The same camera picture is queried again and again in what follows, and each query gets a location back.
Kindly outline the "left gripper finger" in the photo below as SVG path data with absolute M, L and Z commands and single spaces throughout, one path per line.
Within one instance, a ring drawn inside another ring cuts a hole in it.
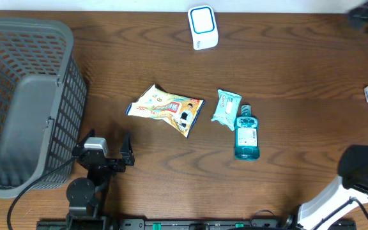
M 126 136 L 123 139 L 123 144 L 120 149 L 120 154 L 122 159 L 125 162 L 125 165 L 134 165 L 135 157 L 132 150 L 132 145 L 130 142 L 130 132 L 127 132 Z
M 91 129 L 85 137 L 79 142 L 79 144 L 84 144 L 90 137 L 95 137 L 95 130 Z

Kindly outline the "yellow snack bag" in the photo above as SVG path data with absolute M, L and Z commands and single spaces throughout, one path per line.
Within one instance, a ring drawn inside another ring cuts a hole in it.
M 136 102 L 132 102 L 125 113 L 127 116 L 163 120 L 187 138 L 204 103 L 201 99 L 167 93 L 154 84 Z

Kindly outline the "teal wet wipes pack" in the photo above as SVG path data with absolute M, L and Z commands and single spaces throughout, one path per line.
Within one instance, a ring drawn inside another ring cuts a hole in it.
M 217 108 L 211 120 L 218 121 L 221 125 L 226 125 L 231 131 L 234 131 L 234 122 L 241 100 L 241 95 L 219 89 Z

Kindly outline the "teal mouthwash bottle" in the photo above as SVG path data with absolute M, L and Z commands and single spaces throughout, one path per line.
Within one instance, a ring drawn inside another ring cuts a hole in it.
M 258 146 L 259 121 L 252 115 L 252 107 L 242 105 L 241 115 L 236 118 L 234 156 L 238 160 L 256 161 L 260 157 Z

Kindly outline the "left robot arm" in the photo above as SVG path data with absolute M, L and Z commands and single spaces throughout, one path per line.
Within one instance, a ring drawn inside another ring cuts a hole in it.
M 88 171 L 84 178 L 73 180 L 67 190 L 69 212 L 67 229 L 114 229 L 118 223 L 102 214 L 111 178 L 133 166 L 135 157 L 126 134 L 119 151 L 120 158 L 108 158 L 107 142 L 91 130 L 72 150 L 76 162 Z

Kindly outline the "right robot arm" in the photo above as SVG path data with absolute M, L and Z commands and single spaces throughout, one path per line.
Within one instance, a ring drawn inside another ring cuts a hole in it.
M 368 1 L 348 12 L 349 21 L 368 33 Z M 339 160 L 337 176 L 314 199 L 288 217 L 285 229 L 354 229 L 340 219 L 368 203 L 368 146 L 351 145 Z

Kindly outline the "white barcode scanner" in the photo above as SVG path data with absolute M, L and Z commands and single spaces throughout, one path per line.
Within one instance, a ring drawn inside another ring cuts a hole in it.
M 208 5 L 195 6 L 189 9 L 187 15 L 194 50 L 217 46 L 219 34 L 213 8 Z

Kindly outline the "grey plastic mesh basket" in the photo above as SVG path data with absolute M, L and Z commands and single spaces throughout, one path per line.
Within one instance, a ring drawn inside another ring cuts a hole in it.
M 70 177 L 87 100 L 70 28 L 0 17 L 0 199 Z

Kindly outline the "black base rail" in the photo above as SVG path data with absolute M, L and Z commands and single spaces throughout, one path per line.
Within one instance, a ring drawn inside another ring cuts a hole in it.
M 37 222 L 37 230 L 55 229 L 113 229 L 113 230 L 225 230 L 225 229 L 281 229 L 275 219 L 247 220 L 42 220 Z

